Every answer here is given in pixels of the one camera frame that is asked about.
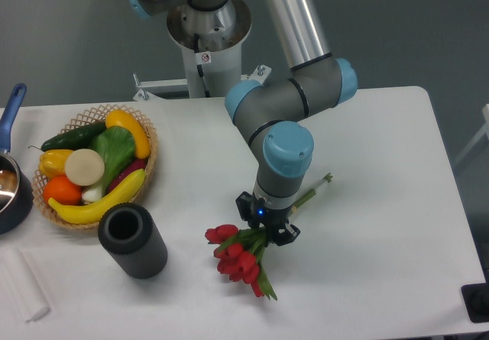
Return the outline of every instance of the white tabletop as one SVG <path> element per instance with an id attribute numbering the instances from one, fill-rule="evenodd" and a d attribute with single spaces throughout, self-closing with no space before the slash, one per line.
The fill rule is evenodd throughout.
<path id="1" fill-rule="evenodd" d="M 479 332 L 460 288 L 484 281 L 467 219 L 424 90 L 361 90 L 302 122 L 313 134 L 305 190 L 333 182 L 298 212 L 293 244 L 270 246 L 264 265 L 278 301 L 219 275 L 207 228 L 246 228 L 235 198 L 257 163 L 222 99 L 134 102 L 159 135 L 143 205 L 169 251 L 150 280 L 128 277 L 94 233 L 52 225 L 33 210 L 0 237 L 0 254 L 28 256 L 51 305 L 24 323 L 0 280 L 2 338 L 380 339 Z M 32 178 L 41 145 L 90 105 L 26 107 L 11 155 Z"/>

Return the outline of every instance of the gray wall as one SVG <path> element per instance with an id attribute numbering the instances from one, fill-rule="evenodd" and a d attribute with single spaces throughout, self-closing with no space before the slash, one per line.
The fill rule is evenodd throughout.
<path id="1" fill-rule="evenodd" d="M 245 0 L 253 28 L 244 72 L 288 76 L 264 0 Z M 431 97 L 451 161 L 489 103 L 489 0 L 314 0 L 334 55 L 361 88 L 418 85 Z M 127 0 L 0 0 L 0 106 L 17 82 L 25 105 L 128 101 L 140 80 L 182 78 L 165 15 L 140 20 Z M 457 175 L 469 221 L 489 239 L 489 147 Z"/>

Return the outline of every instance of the blue pan handle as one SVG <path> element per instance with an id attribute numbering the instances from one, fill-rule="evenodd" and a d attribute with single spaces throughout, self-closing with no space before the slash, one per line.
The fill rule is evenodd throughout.
<path id="1" fill-rule="evenodd" d="M 12 125 L 14 124 L 15 116 L 17 116 L 18 109 L 21 107 L 27 90 L 28 88 L 25 84 L 17 84 L 14 86 L 12 94 L 8 99 L 7 106 L 0 119 L 0 151 L 7 153 L 10 151 L 10 133 Z"/>

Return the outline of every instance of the orange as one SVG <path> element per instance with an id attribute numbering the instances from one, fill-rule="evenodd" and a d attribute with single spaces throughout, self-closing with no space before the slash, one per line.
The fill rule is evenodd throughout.
<path id="1" fill-rule="evenodd" d="M 47 203 L 51 197 L 63 205 L 78 205 L 82 199 L 82 188 L 66 176 L 57 176 L 49 180 L 44 187 L 44 201 Z"/>

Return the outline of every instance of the yellow bell pepper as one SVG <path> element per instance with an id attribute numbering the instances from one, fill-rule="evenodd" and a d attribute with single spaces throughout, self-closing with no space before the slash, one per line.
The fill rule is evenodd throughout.
<path id="1" fill-rule="evenodd" d="M 39 157 L 39 172 L 49 179 L 63 176 L 64 164 L 72 152 L 69 149 L 53 149 L 45 152 Z"/>

